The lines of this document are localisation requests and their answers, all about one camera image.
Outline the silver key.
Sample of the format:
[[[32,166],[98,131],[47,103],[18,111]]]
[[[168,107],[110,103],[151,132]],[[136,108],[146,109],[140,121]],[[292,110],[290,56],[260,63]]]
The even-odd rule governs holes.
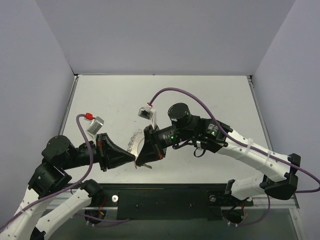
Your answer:
[[[148,169],[152,169],[152,166],[150,166],[150,165],[148,165],[146,163],[143,163],[143,164],[139,165],[139,167],[146,167]]]

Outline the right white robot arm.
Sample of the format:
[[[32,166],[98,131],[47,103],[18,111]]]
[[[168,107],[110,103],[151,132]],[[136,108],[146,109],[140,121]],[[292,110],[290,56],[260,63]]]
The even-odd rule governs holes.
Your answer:
[[[296,192],[299,155],[272,152],[220,121],[192,115],[188,105],[182,102],[172,105],[167,114],[170,126],[160,129],[151,124],[144,128],[144,143],[135,160],[136,166],[162,160],[168,147],[177,150],[194,146],[203,154],[209,151],[225,155],[259,171],[252,177],[228,181],[223,198],[230,205],[262,194],[288,200]]]

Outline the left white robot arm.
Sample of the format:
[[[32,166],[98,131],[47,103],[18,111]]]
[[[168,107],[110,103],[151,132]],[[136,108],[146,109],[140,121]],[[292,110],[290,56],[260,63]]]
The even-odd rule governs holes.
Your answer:
[[[99,163],[103,171],[133,162],[135,156],[115,145],[106,133],[97,142],[74,147],[64,135],[49,140],[42,151],[42,163],[35,169],[15,215],[1,227],[2,240],[47,240],[82,208],[102,206],[107,197],[93,179],[72,177],[66,170]]]

